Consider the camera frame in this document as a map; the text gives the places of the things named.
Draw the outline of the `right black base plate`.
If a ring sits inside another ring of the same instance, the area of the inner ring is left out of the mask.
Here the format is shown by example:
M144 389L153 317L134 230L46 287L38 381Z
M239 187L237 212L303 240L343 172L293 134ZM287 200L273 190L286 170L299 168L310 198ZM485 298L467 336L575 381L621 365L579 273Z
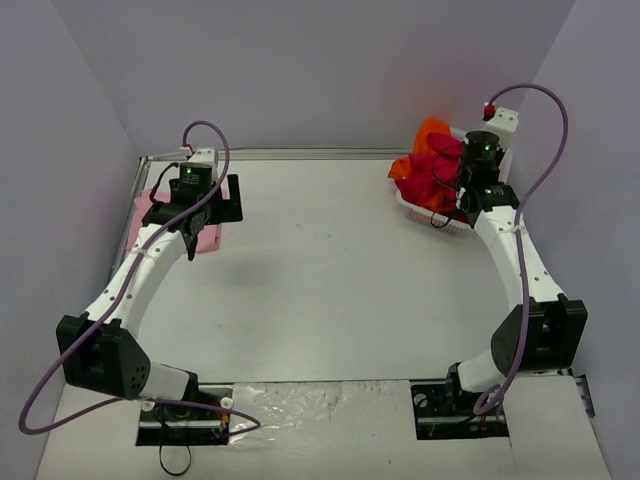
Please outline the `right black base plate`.
M410 383L414 427L419 441L507 438L509 429L496 409L473 413L478 394L466 393L451 379Z

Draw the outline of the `white plastic basket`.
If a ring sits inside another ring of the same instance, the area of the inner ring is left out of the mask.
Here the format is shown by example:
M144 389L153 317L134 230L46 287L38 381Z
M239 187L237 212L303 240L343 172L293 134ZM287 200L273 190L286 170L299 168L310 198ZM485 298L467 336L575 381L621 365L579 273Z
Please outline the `white plastic basket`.
M405 214L419 224L457 235L470 229L462 213L454 213L456 194L440 185L431 173L433 162L436 176L445 183L454 180L461 149L451 148L436 157L438 149L428 154L410 153L392 162L388 178L396 188L396 200Z

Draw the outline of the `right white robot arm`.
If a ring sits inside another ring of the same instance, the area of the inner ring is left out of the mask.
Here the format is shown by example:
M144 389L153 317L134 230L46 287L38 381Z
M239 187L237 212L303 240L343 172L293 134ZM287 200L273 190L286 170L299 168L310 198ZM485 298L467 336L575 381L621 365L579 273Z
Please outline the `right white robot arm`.
M569 299L538 254L514 190L500 181L498 135L465 134L455 185L457 210L487 247L503 282L507 317L487 351L455 367L456 380L443 389L446 406L465 413L480 393L521 372L542 373L572 366L588 318L581 300Z

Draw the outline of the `folded pink t shirt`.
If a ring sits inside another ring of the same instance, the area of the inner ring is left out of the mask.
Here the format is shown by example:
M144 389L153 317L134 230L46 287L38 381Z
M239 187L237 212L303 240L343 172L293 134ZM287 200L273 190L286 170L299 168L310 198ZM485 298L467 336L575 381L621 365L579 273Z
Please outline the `folded pink t shirt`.
M163 225L183 210L180 206L170 206L171 193L167 189L159 188L154 195L155 202L151 201L151 189L142 190L134 199L133 217L130 222L125 251L131 251L136 244L142 245L145 240L139 242L140 229L146 225ZM218 251L222 241L222 225L205 225L198 234L198 243L195 252L210 253Z

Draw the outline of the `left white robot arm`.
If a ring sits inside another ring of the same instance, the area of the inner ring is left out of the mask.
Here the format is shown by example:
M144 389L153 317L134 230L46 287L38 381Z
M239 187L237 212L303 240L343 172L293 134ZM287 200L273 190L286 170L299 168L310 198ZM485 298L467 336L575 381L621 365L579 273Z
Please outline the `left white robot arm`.
M181 257L194 259L204 229L242 221L239 179L229 174L224 181L226 193L211 165L181 164L169 201L156 201L147 211L134 248L105 293L80 316L62 318L56 338L68 384L127 400L165 399L179 418L198 412L197 374L151 360L137 336L167 273Z

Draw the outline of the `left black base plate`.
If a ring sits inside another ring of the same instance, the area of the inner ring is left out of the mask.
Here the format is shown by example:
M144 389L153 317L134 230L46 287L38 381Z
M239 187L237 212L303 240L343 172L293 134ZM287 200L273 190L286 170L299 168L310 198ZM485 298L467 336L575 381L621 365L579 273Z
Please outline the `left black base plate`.
M219 446L229 441L229 416L216 411L145 402L137 446Z

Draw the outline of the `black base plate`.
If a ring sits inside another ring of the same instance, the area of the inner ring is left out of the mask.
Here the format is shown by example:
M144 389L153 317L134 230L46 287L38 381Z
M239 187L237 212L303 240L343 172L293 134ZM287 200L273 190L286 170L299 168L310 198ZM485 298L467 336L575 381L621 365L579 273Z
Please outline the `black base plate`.
M419 441L507 438L509 429L496 409L473 413L478 394L466 393L451 379L410 383L414 427Z
M216 411L145 402L137 446L219 446L229 441L229 416Z

